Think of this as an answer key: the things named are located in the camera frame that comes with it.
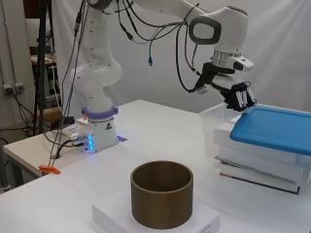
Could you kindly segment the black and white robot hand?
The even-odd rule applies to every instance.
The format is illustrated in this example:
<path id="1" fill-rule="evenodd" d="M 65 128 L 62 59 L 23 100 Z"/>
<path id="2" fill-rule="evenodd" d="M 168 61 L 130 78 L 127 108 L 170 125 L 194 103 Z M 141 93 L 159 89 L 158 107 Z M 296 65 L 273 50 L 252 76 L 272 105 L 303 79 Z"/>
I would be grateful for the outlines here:
<path id="1" fill-rule="evenodd" d="M 250 82 L 225 75 L 217 75 L 211 81 L 211 86 L 224 98 L 226 107 L 236 112 L 243 112 L 257 104 L 250 84 Z"/>

